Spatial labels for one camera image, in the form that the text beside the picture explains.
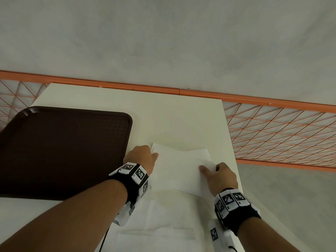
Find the wristband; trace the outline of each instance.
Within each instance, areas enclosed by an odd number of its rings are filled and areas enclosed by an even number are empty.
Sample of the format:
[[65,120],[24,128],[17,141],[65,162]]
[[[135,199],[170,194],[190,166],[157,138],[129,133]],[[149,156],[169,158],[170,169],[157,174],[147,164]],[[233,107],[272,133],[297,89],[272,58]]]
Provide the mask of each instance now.
[[139,164],[126,163],[109,174],[108,179],[118,180],[127,190],[127,201],[114,219],[114,223],[123,226],[129,219],[137,202],[150,186],[146,170]]
[[227,188],[215,198],[215,213],[223,230],[230,229],[236,236],[240,225],[250,217],[260,218],[254,207],[238,189]]

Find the orange metal frame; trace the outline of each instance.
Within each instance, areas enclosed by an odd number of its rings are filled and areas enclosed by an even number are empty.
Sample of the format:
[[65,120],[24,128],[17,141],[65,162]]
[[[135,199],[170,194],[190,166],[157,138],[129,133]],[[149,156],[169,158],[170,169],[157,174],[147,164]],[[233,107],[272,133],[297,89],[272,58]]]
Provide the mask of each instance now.
[[[205,98],[216,98],[216,99],[221,99],[222,101],[225,101],[225,102],[236,102],[236,103],[244,103],[244,104],[254,104],[254,105],[259,105],[259,106],[272,106],[272,107],[290,108],[290,109],[296,109],[296,110],[310,110],[310,111],[318,111],[318,112],[336,113],[336,106],[326,105],[326,104],[278,100],[278,99],[270,99],[270,98],[241,96],[241,95],[203,92],[203,91],[193,91],[193,90],[184,90],[184,89],[177,89],[177,88],[132,85],[132,84],[103,82],[103,81],[95,81],[95,80],[71,79],[71,78],[45,76],[45,75],[28,74],[28,73],[20,73],[20,72],[0,71],[0,79],[36,82],[36,83],[43,83],[43,84],[60,83],[60,84],[71,84],[71,85],[79,85],[79,86],[103,87],[103,88],[113,88],[113,89],[123,89],[123,90],[144,91],[144,92],[152,92],[152,93],[164,93],[164,94],[175,94],[175,95],[185,95],[185,96],[195,96],[195,97],[205,97]],[[328,167],[272,163],[272,162],[240,160],[240,159],[237,159],[237,162],[247,163],[247,164],[256,164],[256,165],[336,172],[336,168],[328,168]]]

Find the hand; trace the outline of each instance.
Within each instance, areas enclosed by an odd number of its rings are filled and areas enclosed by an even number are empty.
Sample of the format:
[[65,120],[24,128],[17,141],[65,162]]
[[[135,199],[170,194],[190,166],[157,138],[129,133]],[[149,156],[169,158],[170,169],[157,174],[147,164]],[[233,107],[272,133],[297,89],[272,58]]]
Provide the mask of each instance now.
[[201,165],[199,170],[207,179],[209,190],[213,196],[229,187],[238,188],[237,176],[226,163],[217,164],[216,173],[212,173],[204,165]]
[[124,164],[127,162],[140,164],[149,176],[153,172],[154,164],[158,156],[158,153],[151,154],[151,150],[147,145],[136,146],[124,157]]

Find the black cable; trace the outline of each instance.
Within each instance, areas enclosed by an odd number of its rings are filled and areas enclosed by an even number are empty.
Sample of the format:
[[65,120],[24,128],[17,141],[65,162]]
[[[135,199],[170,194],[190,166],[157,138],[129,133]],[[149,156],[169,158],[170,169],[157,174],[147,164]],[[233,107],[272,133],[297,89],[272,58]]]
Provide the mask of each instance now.
[[234,249],[235,252],[238,252],[233,246],[229,246],[229,249]]
[[104,239],[103,239],[103,242],[101,243],[100,245],[100,249],[99,249],[99,252],[101,252],[102,248],[103,248],[103,245],[104,245],[104,241],[105,241],[105,238],[107,236],[107,232],[109,231],[110,228],[107,229],[106,233],[105,233],[105,236],[104,236]]

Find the gray floor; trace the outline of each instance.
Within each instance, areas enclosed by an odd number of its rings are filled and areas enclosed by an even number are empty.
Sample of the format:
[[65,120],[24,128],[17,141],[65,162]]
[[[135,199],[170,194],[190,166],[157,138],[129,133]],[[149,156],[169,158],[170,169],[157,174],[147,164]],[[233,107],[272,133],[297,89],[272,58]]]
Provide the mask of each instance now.
[[336,104],[336,0],[1,0],[0,69]]
[[312,251],[336,248],[336,173],[238,164],[241,183]]

